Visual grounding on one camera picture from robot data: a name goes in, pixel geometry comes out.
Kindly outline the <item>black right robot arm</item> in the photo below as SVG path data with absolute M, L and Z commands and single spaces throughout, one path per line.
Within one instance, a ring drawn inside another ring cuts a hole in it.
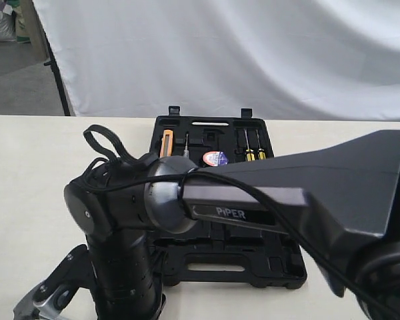
M 64 189 L 84 232 L 102 315 L 136 315 L 125 271 L 146 231 L 184 233 L 212 221 L 290 235 L 332 292 L 350 290 L 369 319 L 400 319 L 400 130 L 322 150 L 198 167 L 180 155 L 130 156 L 113 138 Z

